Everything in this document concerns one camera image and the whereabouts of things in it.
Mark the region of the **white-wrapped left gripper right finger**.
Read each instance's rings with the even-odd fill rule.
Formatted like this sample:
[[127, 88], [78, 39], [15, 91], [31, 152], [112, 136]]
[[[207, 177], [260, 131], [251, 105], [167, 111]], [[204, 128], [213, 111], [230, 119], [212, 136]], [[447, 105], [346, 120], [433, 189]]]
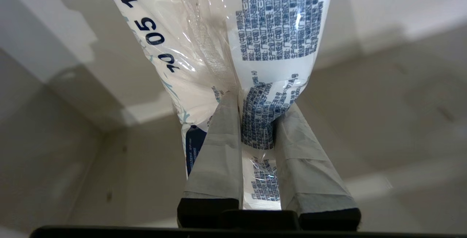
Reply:
[[303, 230], [357, 230], [361, 211], [297, 104], [275, 121], [282, 210]]

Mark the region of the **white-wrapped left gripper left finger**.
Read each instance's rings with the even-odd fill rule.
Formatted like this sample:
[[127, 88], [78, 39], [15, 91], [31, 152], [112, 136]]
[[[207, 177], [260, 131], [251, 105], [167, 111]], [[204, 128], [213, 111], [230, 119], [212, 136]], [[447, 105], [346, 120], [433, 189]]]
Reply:
[[185, 137], [188, 179], [177, 207], [179, 227], [218, 227], [224, 212], [241, 210], [242, 151], [238, 95], [226, 93], [203, 129]]

